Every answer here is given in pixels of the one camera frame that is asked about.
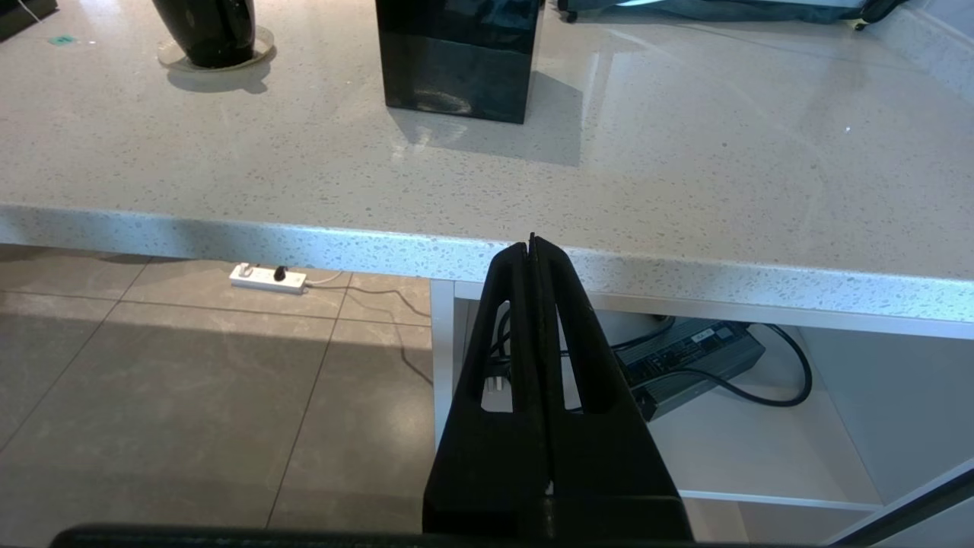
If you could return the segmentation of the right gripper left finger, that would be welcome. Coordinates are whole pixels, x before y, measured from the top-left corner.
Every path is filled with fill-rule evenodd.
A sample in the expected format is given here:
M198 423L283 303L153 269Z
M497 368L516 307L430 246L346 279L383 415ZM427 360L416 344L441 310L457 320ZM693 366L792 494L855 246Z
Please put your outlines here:
M540 535L549 486L545 408L533 325L533 272L517 243L490 263L472 343L425 486L423 530L452 535ZM482 408L493 329L509 303L514 409Z

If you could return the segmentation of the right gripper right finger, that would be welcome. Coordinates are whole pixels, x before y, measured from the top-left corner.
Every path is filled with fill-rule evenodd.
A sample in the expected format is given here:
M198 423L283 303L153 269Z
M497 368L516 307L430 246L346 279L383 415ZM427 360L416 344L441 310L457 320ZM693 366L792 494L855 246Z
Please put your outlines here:
M691 543L684 503L567 254L532 236L554 537Z

